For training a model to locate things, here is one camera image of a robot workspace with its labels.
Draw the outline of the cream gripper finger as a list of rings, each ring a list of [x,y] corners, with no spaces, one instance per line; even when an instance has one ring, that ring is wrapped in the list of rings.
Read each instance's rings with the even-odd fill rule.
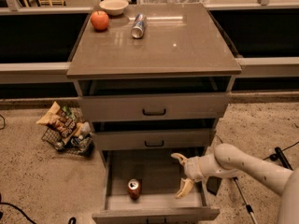
[[[190,191],[192,190],[194,185],[194,182],[189,179],[189,178],[181,178],[180,179],[180,186],[179,186],[179,190],[176,193],[175,197],[177,199],[181,199],[184,198],[185,196],[187,196]]]
[[[182,166],[184,166],[186,161],[187,161],[187,158],[184,155],[180,154],[180,153],[172,153],[171,157],[173,159],[178,160],[179,164],[182,165]]]

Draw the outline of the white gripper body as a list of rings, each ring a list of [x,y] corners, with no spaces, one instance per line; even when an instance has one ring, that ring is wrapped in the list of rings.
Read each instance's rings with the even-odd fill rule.
[[[185,175],[194,182],[200,182],[205,179],[205,176],[201,170],[200,157],[195,156],[188,158],[184,164]]]

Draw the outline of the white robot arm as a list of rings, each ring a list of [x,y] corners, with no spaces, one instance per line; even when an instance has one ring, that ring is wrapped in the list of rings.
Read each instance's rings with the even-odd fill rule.
[[[195,183],[209,177],[233,178],[242,171],[281,197],[277,224],[299,224],[299,169],[290,170],[250,156],[230,144],[220,144],[205,156],[186,158],[172,153],[183,166],[185,178],[180,180],[176,198],[190,193]]]

